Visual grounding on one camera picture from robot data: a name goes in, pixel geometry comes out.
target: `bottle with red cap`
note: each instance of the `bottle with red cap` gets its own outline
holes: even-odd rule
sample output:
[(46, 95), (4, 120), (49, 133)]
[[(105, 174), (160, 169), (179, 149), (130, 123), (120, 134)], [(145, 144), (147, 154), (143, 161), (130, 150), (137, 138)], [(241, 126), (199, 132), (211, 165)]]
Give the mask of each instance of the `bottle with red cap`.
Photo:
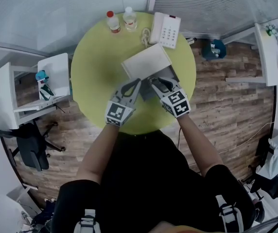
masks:
[(112, 33), (118, 33), (121, 31), (119, 19), (113, 11), (108, 11), (106, 13), (106, 23), (108, 24)]

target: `black shirt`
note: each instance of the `black shirt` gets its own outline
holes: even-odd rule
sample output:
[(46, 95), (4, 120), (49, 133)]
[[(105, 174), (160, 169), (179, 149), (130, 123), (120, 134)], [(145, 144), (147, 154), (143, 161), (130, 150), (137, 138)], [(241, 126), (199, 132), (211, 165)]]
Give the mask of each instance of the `black shirt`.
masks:
[(224, 232), (216, 195), (236, 204), (244, 229), (251, 227), (254, 205), (226, 166), (202, 177), (161, 131), (119, 133), (101, 185), (78, 180), (60, 187), (52, 232), (72, 233), (85, 209), (96, 210), (102, 233), (146, 233), (160, 221)]

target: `white desk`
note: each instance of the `white desk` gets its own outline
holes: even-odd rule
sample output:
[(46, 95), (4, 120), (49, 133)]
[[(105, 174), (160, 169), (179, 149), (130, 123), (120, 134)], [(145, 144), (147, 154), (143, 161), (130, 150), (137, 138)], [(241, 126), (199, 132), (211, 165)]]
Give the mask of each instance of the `white desk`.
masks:
[(27, 103), (16, 108), (14, 110), (15, 112), (41, 110), (70, 97), (69, 57), (67, 53), (39, 61), (37, 64), (37, 72), (41, 70), (45, 70), (49, 76), (47, 85), (55, 93), (55, 97), (48, 101), (39, 99)]
[(260, 54), (262, 76), (226, 78), (227, 82), (266, 83), (267, 86), (278, 85), (278, 43), (274, 36), (269, 36), (265, 28), (257, 23), (255, 26), (223, 39), (224, 44), (239, 40), (254, 33)]
[(56, 110), (56, 107), (49, 107), (22, 116), (15, 112), (17, 108), (15, 71), (37, 73), (36, 68), (12, 66), (10, 63), (0, 68), (0, 130), (18, 129), (20, 124)]

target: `trash bin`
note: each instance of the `trash bin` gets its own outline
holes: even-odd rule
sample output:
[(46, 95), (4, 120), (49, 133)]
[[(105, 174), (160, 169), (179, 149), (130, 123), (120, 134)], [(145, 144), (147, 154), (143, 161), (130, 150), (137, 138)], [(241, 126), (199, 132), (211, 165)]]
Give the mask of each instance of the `trash bin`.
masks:
[[(211, 44), (214, 44), (216, 49), (220, 49), (219, 57), (216, 57), (211, 51)], [(221, 40), (213, 40), (203, 47), (202, 56), (208, 61), (223, 59), (226, 56), (226, 47)]]

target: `white bottle cap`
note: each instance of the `white bottle cap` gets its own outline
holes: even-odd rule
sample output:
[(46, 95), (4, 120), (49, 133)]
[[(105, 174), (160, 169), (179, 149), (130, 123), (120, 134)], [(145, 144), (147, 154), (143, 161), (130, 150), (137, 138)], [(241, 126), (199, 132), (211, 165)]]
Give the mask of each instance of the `white bottle cap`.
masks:
[(127, 13), (132, 13), (133, 12), (133, 9), (131, 7), (126, 7), (125, 8), (125, 12)]

